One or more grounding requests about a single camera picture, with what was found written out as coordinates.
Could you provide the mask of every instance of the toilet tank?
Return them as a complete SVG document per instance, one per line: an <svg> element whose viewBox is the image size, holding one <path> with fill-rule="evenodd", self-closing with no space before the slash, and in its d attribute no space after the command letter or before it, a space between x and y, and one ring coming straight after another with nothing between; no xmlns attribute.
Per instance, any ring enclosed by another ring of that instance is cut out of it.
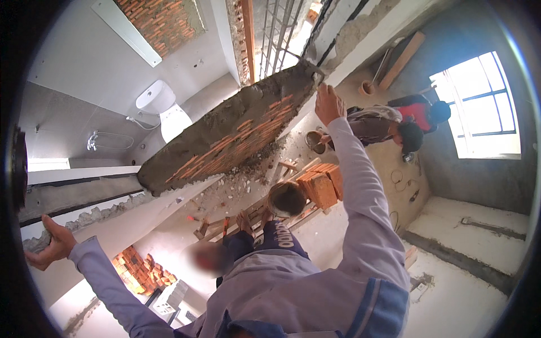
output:
<svg viewBox="0 0 541 338"><path fill-rule="evenodd" d="M164 80L158 80L139 95L135 105L143 111L161 114L169 109L175 100L176 96L171 87Z"/></svg>

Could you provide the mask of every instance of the cuff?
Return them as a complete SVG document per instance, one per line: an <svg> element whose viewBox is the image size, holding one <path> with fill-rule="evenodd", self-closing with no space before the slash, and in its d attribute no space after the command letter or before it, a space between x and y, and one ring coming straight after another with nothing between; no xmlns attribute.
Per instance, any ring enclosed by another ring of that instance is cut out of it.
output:
<svg viewBox="0 0 541 338"><path fill-rule="evenodd" d="M75 264L75 267L77 267L77 264L85 254L96 250L101 250L100 243L98 242L97 236L92 236L84 242L75 244L68 255L68 259Z"/></svg>
<svg viewBox="0 0 541 338"><path fill-rule="evenodd" d="M348 134L353 135L353 131L345 117L335 118L327 125L327 129L332 138L341 132L347 132Z"/></svg>

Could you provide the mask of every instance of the toilet bowl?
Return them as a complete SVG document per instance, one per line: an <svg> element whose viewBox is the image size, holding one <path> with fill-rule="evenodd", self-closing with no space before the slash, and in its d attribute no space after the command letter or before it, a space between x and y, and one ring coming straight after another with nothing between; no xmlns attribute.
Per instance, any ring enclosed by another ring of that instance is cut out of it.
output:
<svg viewBox="0 0 541 338"><path fill-rule="evenodd" d="M160 114L160 128L166 143L169 143L193 124L190 117L175 103L175 100L176 96L171 87L165 81L158 80L139 95L135 101L138 109Z"/></svg>

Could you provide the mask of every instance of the red vest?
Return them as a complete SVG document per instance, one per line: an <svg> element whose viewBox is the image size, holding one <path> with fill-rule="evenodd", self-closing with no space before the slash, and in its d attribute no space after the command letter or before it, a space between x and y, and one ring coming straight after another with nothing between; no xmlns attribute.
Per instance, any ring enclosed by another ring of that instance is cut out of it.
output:
<svg viewBox="0 0 541 338"><path fill-rule="evenodd" d="M429 131L431 126L426 120L425 110L429 109L427 103L413 103L404 107L398 107L397 110L402 114L402 121L413 120L421 130Z"/></svg>

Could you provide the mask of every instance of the hammer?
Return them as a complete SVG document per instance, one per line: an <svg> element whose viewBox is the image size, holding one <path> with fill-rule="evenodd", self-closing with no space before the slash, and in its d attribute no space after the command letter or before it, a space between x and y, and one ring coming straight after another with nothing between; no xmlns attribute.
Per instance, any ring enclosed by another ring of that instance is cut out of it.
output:
<svg viewBox="0 0 541 338"><path fill-rule="evenodd" d="M223 236L226 237L227 235L227 228L229 228L229 217L226 217L223 220Z"/></svg>

